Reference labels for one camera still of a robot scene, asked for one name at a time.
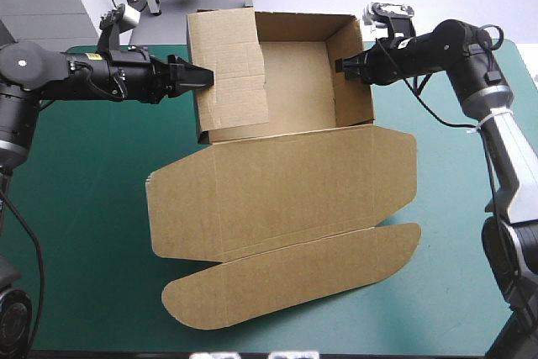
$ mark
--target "table surface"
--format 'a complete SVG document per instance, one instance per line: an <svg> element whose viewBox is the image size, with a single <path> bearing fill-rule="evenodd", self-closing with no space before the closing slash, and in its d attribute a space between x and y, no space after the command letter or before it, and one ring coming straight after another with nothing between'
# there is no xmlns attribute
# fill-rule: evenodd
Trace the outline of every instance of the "table surface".
<svg viewBox="0 0 538 359"><path fill-rule="evenodd" d="M156 45L186 57L184 45ZM538 145L538 92L514 44L497 52L514 112ZM416 199L384 223L416 221L423 235L410 263L389 279L214 331L176 322L161 304L173 279L208 263L162 259L150 246L145 179L197 145L192 94L152 106L55 103L42 113L13 201L45 253L48 288L36 348L102 351L273 351L479 355L509 316L483 254L489 200L478 135L437 124L397 83L374 87L377 124L418 141ZM424 100L464 121L443 74ZM37 292L32 245L8 216L0 248Z"/></svg>

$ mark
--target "cardboard box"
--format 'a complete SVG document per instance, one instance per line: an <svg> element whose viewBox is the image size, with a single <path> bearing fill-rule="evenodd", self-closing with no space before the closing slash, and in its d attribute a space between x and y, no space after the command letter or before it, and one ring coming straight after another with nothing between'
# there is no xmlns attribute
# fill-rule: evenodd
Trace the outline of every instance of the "cardboard box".
<svg viewBox="0 0 538 359"><path fill-rule="evenodd" d="M379 282L419 243L416 224L376 228L416 194L412 135L377 127L368 86L334 61L361 50L353 16L188 16L210 147L146 184L158 256L221 262L170 282L176 319L217 329Z"/></svg>

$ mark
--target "zip tie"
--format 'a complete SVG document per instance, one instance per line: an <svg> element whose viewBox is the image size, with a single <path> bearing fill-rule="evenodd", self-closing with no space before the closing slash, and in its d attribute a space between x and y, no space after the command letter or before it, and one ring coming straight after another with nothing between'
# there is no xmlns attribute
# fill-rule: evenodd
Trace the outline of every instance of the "zip tie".
<svg viewBox="0 0 538 359"><path fill-rule="evenodd" d="M476 134L482 126L488 122L491 118L495 118L497 115L503 115L503 114L510 114L514 115L514 111L512 111L510 108L502 107L502 108L492 108L491 113L489 115L486 115L482 121L480 121L474 128L469 129L467 131L468 134Z"/></svg>

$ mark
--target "white label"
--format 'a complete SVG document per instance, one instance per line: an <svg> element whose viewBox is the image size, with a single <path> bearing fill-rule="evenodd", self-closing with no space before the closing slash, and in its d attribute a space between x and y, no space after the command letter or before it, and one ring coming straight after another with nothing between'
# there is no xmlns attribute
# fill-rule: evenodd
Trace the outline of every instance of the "white label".
<svg viewBox="0 0 538 359"><path fill-rule="evenodd" d="M398 44L398 49L401 50L407 46L407 44L411 41L410 38L407 38L406 40L403 40Z"/></svg>

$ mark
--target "robotic arm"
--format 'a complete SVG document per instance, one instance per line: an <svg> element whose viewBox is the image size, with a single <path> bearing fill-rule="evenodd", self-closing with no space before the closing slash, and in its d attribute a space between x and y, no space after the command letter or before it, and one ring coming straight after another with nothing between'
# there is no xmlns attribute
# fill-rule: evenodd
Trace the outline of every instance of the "robotic arm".
<svg viewBox="0 0 538 359"><path fill-rule="evenodd" d="M169 55L164 62L144 47L120 50L119 34L132 29L138 17L123 4L103 16L97 51L87 54L51 52L30 41L16 42L0 21L0 231L5 206L26 226L8 201L8 184L13 170L28 157L40 110L47 105L44 100L157 104L165 96L174 98L213 85L212 71L178 56ZM29 235L37 243L31 230ZM36 251L40 256L38 244ZM12 286L19 278L17 269L0 256L0 358L25 357L37 329L34 325L30 332L29 297ZM40 305L35 324L39 316Z"/></svg>
<svg viewBox="0 0 538 359"><path fill-rule="evenodd" d="M446 20L431 33L416 36L413 15L409 6L373 3L367 20L386 26L388 37L377 40L370 50L337 61L336 70L343 71L346 79L381 86L408 78L416 83L418 76L426 75L420 86L414 86L417 98L433 73L446 72L463 113L478 121L492 188L491 162L499 184L486 207L492 216L483 227L483 247L514 312L486 358L536 359L538 157L514 120L510 109L514 94L493 56L502 44L502 30ZM486 28L499 31L496 44Z"/></svg>

